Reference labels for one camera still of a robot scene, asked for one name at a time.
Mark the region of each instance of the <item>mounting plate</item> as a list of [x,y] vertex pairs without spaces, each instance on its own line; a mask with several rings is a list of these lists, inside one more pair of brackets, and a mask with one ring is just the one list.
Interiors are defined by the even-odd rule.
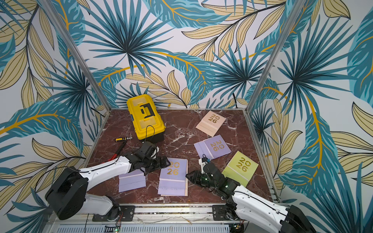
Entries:
[[213,205],[212,206],[212,213],[214,221],[225,221],[225,215],[227,214],[227,206],[226,205]]
[[[123,212],[123,216],[121,218],[121,222],[132,222],[135,213],[135,206],[134,205],[120,205],[120,210]],[[105,216],[94,214],[92,218],[93,222],[113,222],[109,221]]]

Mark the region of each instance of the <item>black motor joint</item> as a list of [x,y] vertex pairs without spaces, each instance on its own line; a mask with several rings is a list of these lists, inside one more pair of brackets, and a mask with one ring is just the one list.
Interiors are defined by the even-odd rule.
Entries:
[[148,174],[157,169],[162,169],[171,165],[170,161],[166,157],[155,157],[153,158],[154,152],[158,152],[157,146],[151,142],[144,142],[140,149],[133,152],[126,152],[122,156],[126,157],[132,164],[129,172],[136,169],[145,168],[144,173]]

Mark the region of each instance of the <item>tropical leaf wallpaper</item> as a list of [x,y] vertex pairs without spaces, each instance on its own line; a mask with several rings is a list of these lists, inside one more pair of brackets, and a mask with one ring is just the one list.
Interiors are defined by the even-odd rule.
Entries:
[[[111,107],[236,108],[296,0],[51,1]],[[373,231],[372,7],[306,0],[252,100],[278,195],[320,232]],[[0,19],[0,223],[36,233],[107,113],[37,0],[0,0]]]
[[[85,9],[53,3],[78,45]],[[106,110],[36,0],[0,0],[0,19],[1,232],[38,233],[52,213],[45,192],[83,165]]]
[[373,232],[373,2],[307,0],[300,24],[253,100],[264,160],[318,232]]

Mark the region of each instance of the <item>metal grill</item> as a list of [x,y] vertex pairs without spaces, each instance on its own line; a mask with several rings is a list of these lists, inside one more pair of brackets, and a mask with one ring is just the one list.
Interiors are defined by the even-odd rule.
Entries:
[[[86,233],[104,232],[105,225],[87,224]],[[60,225],[57,233],[83,233],[84,225]],[[122,224],[119,232],[128,233],[229,233],[224,224]]]

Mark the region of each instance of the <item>yellow toolbox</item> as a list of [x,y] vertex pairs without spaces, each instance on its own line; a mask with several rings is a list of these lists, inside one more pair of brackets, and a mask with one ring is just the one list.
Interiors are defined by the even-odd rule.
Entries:
[[166,127],[149,95],[139,95],[127,100],[129,113],[139,140],[156,143],[164,139]]

